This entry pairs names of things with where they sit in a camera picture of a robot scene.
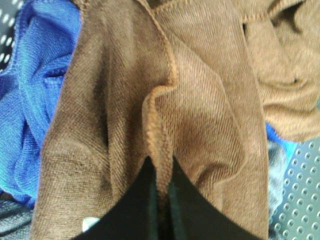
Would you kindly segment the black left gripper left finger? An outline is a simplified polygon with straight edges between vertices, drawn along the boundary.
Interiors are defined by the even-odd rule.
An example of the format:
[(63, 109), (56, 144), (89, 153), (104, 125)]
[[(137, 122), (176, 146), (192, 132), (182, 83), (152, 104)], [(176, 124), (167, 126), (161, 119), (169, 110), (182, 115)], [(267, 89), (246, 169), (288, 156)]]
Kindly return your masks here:
[(156, 172), (149, 157), (131, 187), (97, 223), (82, 233), (83, 240), (157, 240)]

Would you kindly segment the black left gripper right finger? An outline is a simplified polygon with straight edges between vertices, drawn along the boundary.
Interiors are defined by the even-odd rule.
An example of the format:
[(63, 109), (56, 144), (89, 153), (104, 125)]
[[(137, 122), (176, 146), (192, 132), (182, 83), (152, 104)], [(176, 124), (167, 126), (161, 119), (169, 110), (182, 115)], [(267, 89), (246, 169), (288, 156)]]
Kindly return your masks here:
[(168, 197), (175, 240), (259, 239), (212, 206), (190, 182), (175, 157)]

